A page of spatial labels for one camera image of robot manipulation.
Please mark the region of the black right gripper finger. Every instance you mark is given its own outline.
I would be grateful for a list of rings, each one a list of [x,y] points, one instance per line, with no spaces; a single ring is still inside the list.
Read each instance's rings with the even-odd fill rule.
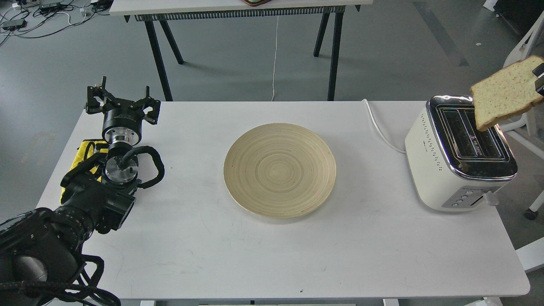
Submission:
[[[536,93],[544,96],[544,64],[539,64],[532,73],[537,77],[534,82]]]

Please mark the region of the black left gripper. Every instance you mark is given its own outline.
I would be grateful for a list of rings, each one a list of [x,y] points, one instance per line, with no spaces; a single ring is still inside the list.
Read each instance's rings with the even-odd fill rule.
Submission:
[[[126,99],[113,102],[111,94],[105,89],[107,77],[102,77],[99,85],[87,86],[87,114],[104,113],[102,136],[114,128],[128,128],[138,136],[142,133],[142,120],[156,125],[161,110],[161,101],[150,95],[150,87],[146,86],[145,97],[134,103]]]

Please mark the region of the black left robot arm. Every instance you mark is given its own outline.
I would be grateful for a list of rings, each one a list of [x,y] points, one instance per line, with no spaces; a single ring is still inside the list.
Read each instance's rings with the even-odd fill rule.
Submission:
[[[57,299],[85,306],[119,306],[117,296],[98,287],[105,263],[85,255],[94,232],[124,224],[138,189],[165,175],[155,148],[139,146],[142,122],[157,124],[161,101],[117,98],[101,85],[87,88],[85,111],[102,113],[102,140],[88,144],[82,161],[61,180],[60,206],[39,207],[1,224],[2,306],[43,306]]]

